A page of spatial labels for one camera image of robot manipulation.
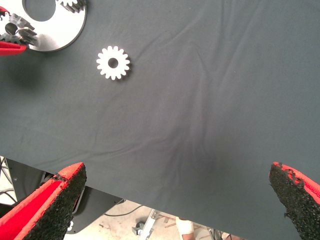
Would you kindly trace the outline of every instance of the spur gear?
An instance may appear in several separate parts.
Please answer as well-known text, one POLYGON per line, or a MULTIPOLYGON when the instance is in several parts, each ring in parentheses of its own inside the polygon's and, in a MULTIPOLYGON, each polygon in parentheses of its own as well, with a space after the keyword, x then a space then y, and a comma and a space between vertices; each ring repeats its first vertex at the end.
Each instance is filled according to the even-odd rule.
POLYGON ((101 70, 100 74, 105 78, 115 80, 116 77, 121 79, 122 75, 125 76, 126 71, 129 70, 128 64, 130 61, 127 59, 128 54, 124 54, 123 49, 117 46, 112 48, 108 46, 107 49, 102 49, 102 53, 98 54, 99 59, 96 62, 99 64, 97 69, 101 70))
POLYGON ((86 0, 56 0, 58 4, 62 5, 68 11, 74 13, 79 13, 84 9, 86 5, 86 0))
POLYGON ((24 18, 5 12, 0 16, 0 40, 17 44, 35 45, 37 34, 34 27, 24 18))

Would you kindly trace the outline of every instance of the white gear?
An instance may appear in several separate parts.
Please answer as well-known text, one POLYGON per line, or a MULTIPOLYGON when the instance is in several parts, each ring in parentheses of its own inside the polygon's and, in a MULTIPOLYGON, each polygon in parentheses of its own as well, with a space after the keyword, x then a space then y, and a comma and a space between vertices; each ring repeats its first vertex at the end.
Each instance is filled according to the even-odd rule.
POLYGON ((102 53, 98 54, 99 59, 96 62, 99 64, 97 69, 101 70, 100 74, 104 75, 105 78, 115 80, 116 77, 121 79, 121 75, 125 76, 126 71, 129 70, 128 64, 130 61, 127 59, 128 54, 124 54, 123 49, 118 49, 117 46, 112 48, 112 46, 108 46, 107 49, 102 49, 102 53), (115 68, 110 66, 109 60, 116 59, 117 66, 115 68))
POLYGON ((58 4, 62 5, 68 11, 74 13, 83 10, 86 5, 85 0, 56 0, 58 4))

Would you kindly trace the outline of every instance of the red clamp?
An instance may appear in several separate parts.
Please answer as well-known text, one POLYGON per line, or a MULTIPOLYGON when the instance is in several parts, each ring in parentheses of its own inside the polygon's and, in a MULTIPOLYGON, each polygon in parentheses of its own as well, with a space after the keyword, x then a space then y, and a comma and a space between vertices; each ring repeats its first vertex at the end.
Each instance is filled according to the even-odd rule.
MULTIPOLYGON (((0 6, 0 18, 4 16, 8 11, 0 6)), ((0 41, 0 56, 17 55, 23 53, 27 49, 26 45, 20 45, 16 43, 0 41)))

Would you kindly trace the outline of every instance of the dark gray fabric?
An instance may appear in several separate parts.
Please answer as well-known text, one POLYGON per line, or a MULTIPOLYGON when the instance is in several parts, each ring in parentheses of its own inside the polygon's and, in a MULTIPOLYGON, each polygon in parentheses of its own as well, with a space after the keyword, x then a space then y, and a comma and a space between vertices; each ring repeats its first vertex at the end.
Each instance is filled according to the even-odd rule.
POLYGON ((0 153, 248 239, 299 239, 273 161, 317 182, 318 0, 88 1, 58 52, 0 58, 0 153), (122 81, 102 48, 129 54, 122 81))

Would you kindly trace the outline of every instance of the circular metal plate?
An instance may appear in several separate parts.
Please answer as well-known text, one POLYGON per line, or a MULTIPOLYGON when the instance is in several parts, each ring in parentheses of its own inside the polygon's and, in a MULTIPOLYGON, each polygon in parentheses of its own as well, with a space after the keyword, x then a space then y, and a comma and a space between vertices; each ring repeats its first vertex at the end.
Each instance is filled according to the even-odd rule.
POLYGON ((40 52, 56 51, 70 45, 81 33, 86 21, 86 6, 82 11, 72 13, 55 1, 53 16, 47 21, 36 21, 26 13, 23 0, 2 0, 1 5, 30 22, 37 33, 37 42, 29 48, 40 52))

